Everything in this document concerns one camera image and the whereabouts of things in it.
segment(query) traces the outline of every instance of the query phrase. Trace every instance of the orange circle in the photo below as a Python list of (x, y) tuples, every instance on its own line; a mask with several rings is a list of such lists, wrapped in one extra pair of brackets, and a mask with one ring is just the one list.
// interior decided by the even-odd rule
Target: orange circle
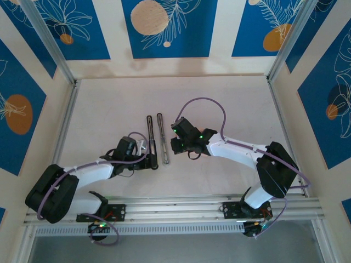
[(283, 40), (286, 38), (290, 27), (290, 24), (284, 24), (271, 30), (264, 38), (263, 48), (269, 52), (278, 51), (281, 48)]
[(29, 100), (22, 95), (12, 95), (7, 99), (5, 108), (8, 110), (5, 115), (8, 127), (19, 135), (26, 134), (33, 121), (33, 110)]
[(68, 34), (62, 34), (62, 35), (60, 36), (60, 40), (61, 40), (64, 44), (66, 44), (66, 45), (71, 45), (71, 44), (73, 44), (73, 37), (71, 37), (71, 36), (68, 35)]
[(333, 120), (338, 116), (338, 107), (331, 104), (327, 107), (325, 113), (327, 114), (328, 119)]

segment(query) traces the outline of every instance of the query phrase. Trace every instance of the vent grille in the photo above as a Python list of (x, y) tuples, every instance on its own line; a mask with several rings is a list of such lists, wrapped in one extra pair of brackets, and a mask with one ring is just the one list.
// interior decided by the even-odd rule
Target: vent grille
[[(180, 234), (206, 234), (206, 233), (242, 233), (242, 223), (193, 223), (193, 224), (129, 224), (116, 226), (122, 236), (130, 235), (180, 235)], [(75, 226), (41, 226), (38, 227), (36, 237), (52, 236), (86, 236), (87, 225)], [(114, 231), (106, 228), (94, 235), (115, 235)]]

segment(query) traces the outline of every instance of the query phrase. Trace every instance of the metal rod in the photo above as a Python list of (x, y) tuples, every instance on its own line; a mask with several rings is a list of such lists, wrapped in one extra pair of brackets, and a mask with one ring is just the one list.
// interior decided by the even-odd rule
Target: metal rod
[(62, 154), (64, 145), (65, 145), (65, 140), (67, 137), (68, 128), (70, 126), (73, 110), (74, 110), (76, 100), (78, 97), (78, 91), (79, 91), (80, 85), (81, 85), (81, 81), (77, 81), (76, 85), (74, 86), (74, 88), (72, 90), (70, 100), (69, 100), (68, 106), (66, 108), (65, 116), (64, 116), (64, 119), (63, 119), (63, 122), (61, 125), (59, 137), (58, 137), (58, 140), (56, 143), (54, 156), (52, 159), (52, 163), (54, 163), (54, 164), (58, 164), (60, 162), (61, 154)]
[(156, 142), (154, 137), (154, 126), (152, 124), (152, 117), (150, 115), (148, 115), (146, 119), (148, 121), (148, 131), (149, 131), (150, 164), (151, 164), (152, 170), (156, 170), (158, 168), (158, 162), (157, 162)]
[(169, 165), (169, 155), (167, 151), (167, 143), (165, 137), (165, 129), (163, 127), (163, 117), (161, 113), (157, 114), (157, 124), (160, 129), (160, 139), (161, 139), (161, 147), (162, 147), (162, 163), (163, 165)]
[(71, 84), (75, 84), (75, 78), (68, 67), (65, 57), (34, 2), (32, 0), (18, 0), (18, 2), (58, 68), (62, 70), (62, 73)]
[[(317, 198), (287, 196), (289, 201), (281, 220), (323, 219), (322, 207)], [(152, 224), (156, 222), (219, 222), (224, 219), (220, 206), (228, 200), (239, 201), (235, 196), (177, 197), (177, 198), (115, 198), (110, 204), (124, 203), (126, 207), (125, 222), (118, 224)], [(284, 201), (273, 200), (271, 207), (274, 215), (278, 215), (285, 205)], [(66, 215), (60, 224), (80, 224), (75, 222), (76, 215)], [(257, 221), (257, 219), (233, 219), (232, 221)], [(34, 211), (30, 210), (25, 224), (49, 225), (49, 222), (38, 221)]]
[(282, 65), (285, 63), (286, 58), (288, 57), (291, 49), (296, 43), (301, 31), (303, 30), (306, 22), (309, 19), (310, 14), (312, 13), (313, 9), (317, 5), (318, 0), (310, 0), (304, 1), (300, 11), (298, 12), (295, 21), (291, 26), (291, 30), (287, 34), (285, 41), (283, 42), (278, 55), (275, 58), (272, 68), (268, 73), (268, 82), (274, 80), (277, 73), (280, 71)]

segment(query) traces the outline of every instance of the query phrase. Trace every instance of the metal bar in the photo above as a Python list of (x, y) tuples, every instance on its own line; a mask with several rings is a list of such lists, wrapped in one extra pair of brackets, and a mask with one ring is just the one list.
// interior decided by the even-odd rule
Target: metal bar
[[(239, 201), (238, 197), (230, 197), (232, 201)], [(180, 223), (180, 222), (219, 222), (227, 221), (220, 211), (222, 199), (212, 197), (197, 197), (191, 200), (189, 197), (178, 198), (116, 198), (110, 200), (110, 204), (126, 204), (125, 222), (117, 224), (154, 224), (154, 223)], [(283, 209), (285, 202), (274, 200), (271, 207), (274, 215), (278, 215)], [(288, 197), (288, 206), (280, 219), (282, 220), (311, 220), (323, 219), (324, 214), (317, 198)], [(76, 223), (76, 215), (67, 215), (60, 224)], [(232, 222), (261, 221), (261, 219), (233, 219)], [(38, 221), (36, 213), (30, 211), (25, 219), (25, 225), (48, 225), (46, 221)]]
[(341, 253), (335, 246), (336, 243), (334, 240), (332, 240), (330, 232), (325, 223), (326, 220), (312, 220), (313, 229), (324, 261), (330, 263), (345, 262), (341, 258)]
[(165, 137), (165, 128), (163, 127), (163, 117), (161, 113), (157, 114), (157, 124), (160, 130), (160, 144), (161, 144), (161, 151), (162, 151), (162, 164), (169, 165), (169, 155), (167, 150), (167, 143)]
[[(181, 235), (181, 234), (208, 234), (208, 233), (243, 233), (243, 223), (214, 222), (214, 223), (188, 223), (188, 224), (124, 224), (116, 226), (119, 235)], [(37, 237), (53, 236), (87, 236), (86, 225), (49, 225), (38, 227)], [(96, 236), (115, 235), (114, 231), (106, 228)]]
[(32, 0), (18, 0), (18, 2), (58, 68), (62, 70), (62, 73), (67, 80), (71, 84), (74, 84), (75, 78), (68, 67), (68, 64), (66, 63), (65, 57), (63, 56), (54, 37), (50, 33), (49, 28), (46, 26), (34, 2)]
[(67, 137), (67, 133), (68, 133), (68, 129), (70, 126), (73, 110), (74, 110), (74, 107), (76, 104), (80, 85), (81, 85), (81, 81), (77, 81), (77, 83), (75, 84), (75, 86), (71, 92), (70, 100), (69, 100), (69, 103), (68, 103), (68, 106), (67, 106), (67, 109), (65, 112), (65, 116), (64, 116), (64, 119), (63, 119), (63, 122), (61, 125), (59, 137), (58, 137), (58, 140), (56, 143), (52, 163), (58, 164), (60, 162), (61, 154), (62, 154), (64, 145), (65, 145), (65, 140)]
[[(289, 136), (287, 135), (287, 129), (286, 129), (286, 125), (285, 125), (285, 122), (284, 122), (284, 119), (282, 117), (282, 114), (281, 114), (281, 107), (280, 107), (280, 104), (278, 102), (278, 99), (276, 97), (276, 94), (274, 92), (274, 88), (273, 88), (273, 83), (272, 82), (268, 82), (268, 87), (269, 87), (269, 90), (270, 90), (270, 93), (272, 95), (272, 98), (273, 98), (273, 103), (274, 103), (274, 106), (275, 106), (275, 110), (276, 110), (276, 113), (278, 115), (278, 119), (279, 119), (279, 122), (280, 122), (280, 126), (282, 128), (282, 131), (283, 131), (283, 134), (284, 134), (284, 138), (285, 138), (285, 141), (287, 143), (287, 147), (290, 151), (290, 154), (291, 154), (291, 158), (293, 159), (293, 161), (298, 165), (298, 162), (296, 160), (296, 157), (295, 157), (295, 154), (294, 154), (294, 151), (293, 151), (293, 148), (291, 146), (291, 142), (290, 142), (290, 139), (289, 139)], [(306, 182), (299, 176), (299, 181), (301, 184), (306, 184)], [(303, 192), (303, 194), (306, 196), (306, 197), (309, 197), (310, 194), (309, 192), (306, 190), (306, 188), (302, 188), (301, 191)]]
[(11, 263), (28, 263), (37, 232), (37, 226), (23, 226), (20, 231), (22, 240), (16, 250), (16, 255), (11, 259)]
[(312, 13), (313, 9), (315, 8), (318, 0), (308, 0), (304, 1), (300, 11), (298, 12), (292, 27), (285, 38), (276, 58), (273, 63), (272, 68), (268, 73), (268, 83), (272, 82), (275, 78), (276, 74), (279, 72), (279, 69), (285, 63), (287, 56), (289, 55), (291, 49), (296, 43), (297, 38), (301, 34), (306, 22), (309, 19), (310, 14)]

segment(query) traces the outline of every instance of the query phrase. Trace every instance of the blue poster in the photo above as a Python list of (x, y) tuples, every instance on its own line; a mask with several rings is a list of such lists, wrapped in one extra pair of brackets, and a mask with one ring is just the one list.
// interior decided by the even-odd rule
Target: blue poster
[(275, 56), (303, 0), (247, 0), (232, 56)]
[(0, 41), (0, 168), (18, 175), (46, 95)]
[[(0, 0), (12, 22), (35, 52), (31, 40), (34, 29), (15, 2)], [(66, 60), (110, 59), (92, 0), (37, 0), (34, 4)]]
[(26, 15), (23, 13), (21, 7), (18, 4), (15, 4), (15, 2), (16, 1), (0, 0), (0, 5), (48, 74), (53, 78), (57, 65), (28, 21)]
[(285, 60), (290, 73), (293, 71), (308, 45), (311, 43), (336, 1), (337, 0), (319, 0), (317, 2), (317, 5), (312, 11), (305, 27)]
[(217, 0), (122, 0), (135, 59), (208, 57)]
[(351, 157), (351, 20), (298, 89), (327, 167)]
[(5, 209), (0, 207), (0, 226), (1, 226), (1, 222), (2, 222), (2, 219), (4, 218), (5, 216)]
[(351, 198), (344, 200), (341, 203), (342, 203), (342, 206), (344, 207), (346, 216), (349, 219), (349, 222), (351, 224)]

